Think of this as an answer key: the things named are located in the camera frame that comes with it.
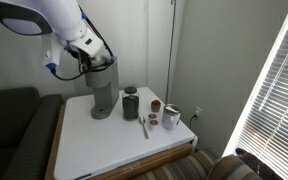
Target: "metal spoon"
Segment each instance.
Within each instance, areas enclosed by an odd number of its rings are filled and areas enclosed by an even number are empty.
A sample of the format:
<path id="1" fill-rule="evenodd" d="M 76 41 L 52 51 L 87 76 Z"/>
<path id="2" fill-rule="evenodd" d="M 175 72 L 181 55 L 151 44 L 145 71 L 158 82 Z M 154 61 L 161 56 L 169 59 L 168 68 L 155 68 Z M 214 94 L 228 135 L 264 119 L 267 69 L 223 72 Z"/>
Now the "metal spoon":
<path id="1" fill-rule="evenodd" d="M 145 124 L 145 118 L 144 118 L 143 116 L 140 116 L 140 117 L 138 118 L 138 121 L 139 121 L 140 124 L 142 124 L 142 126 L 143 126 L 145 139 L 148 139 L 148 134 L 147 134 L 146 128 L 145 128 L 145 126 L 144 126 L 144 124 Z"/>

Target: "gray couch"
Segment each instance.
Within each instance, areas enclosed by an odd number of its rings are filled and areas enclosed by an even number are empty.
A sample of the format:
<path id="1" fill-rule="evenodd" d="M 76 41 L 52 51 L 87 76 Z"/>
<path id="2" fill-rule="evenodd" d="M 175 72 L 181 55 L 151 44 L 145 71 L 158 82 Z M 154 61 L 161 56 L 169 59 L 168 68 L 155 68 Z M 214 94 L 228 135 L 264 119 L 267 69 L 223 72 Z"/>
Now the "gray couch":
<path id="1" fill-rule="evenodd" d="M 62 104 L 36 88 L 0 90 L 0 179 L 44 178 Z"/>

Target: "white table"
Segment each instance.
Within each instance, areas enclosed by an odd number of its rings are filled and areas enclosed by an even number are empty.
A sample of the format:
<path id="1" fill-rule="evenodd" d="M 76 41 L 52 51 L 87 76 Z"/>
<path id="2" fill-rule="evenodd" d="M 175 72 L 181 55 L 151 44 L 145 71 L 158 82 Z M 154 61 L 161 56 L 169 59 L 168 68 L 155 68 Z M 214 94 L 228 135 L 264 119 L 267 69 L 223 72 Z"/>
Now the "white table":
<path id="1" fill-rule="evenodd" d="M 137 120 L 123 119 L 123 91 L 120 91 L 119 100 L 111 115 L 103 120 L 91 117 L 93 95 L 75 97 L 67 101 L 55 164 L 55 179 L 94 177 L 190 141 L 193 141 L 195 148 L 197 137 L 182 121 L 175 130 L 163 128 L 161 123 L 164 104 L 156 113 L 159 125 L 151 131 L 147 116 L 152 113 L 151 101 L 158 98 L 148 88 L 138 88 L 138 92 L 139 113 L 146 119 L 149 139 L 145 139 L 143 127 Z"/>

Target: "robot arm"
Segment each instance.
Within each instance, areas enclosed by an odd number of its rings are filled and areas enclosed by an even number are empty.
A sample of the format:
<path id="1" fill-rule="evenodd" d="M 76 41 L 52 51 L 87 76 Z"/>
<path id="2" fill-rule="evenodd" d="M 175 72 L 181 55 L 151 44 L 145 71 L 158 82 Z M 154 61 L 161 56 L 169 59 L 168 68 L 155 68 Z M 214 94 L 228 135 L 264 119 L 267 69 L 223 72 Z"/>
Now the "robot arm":
<path id="1" fill-rule="evenodd" d="M 54 33 L 58 43 L 75 57 L 82 53 L 93 58 L 103 47 L 103 41 L 83 21 L 76 0 L 0 0 L 0 22 L 21 35 Z M 59 63 L 54 43 L 44 55 L 47 66 Z"/>

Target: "gray coffee maker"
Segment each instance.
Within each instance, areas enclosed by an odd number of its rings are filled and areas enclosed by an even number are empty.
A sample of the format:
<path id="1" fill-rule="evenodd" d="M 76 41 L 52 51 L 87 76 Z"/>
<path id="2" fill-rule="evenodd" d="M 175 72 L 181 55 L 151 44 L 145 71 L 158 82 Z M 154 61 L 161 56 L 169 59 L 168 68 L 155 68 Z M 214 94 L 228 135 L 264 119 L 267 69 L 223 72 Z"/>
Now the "gray coffee maker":
<path id="1" fill-rule="evenodd" d="M 92 66 L 98 67 L 85 74 L 86 85 L 93 89 L 95 105 L 91 109 L 94 119 L 108 117 L 118 98 L 118 68 L 117 61 L 112 63 L 106 56 L 96 56 L 91 59 Z"/>

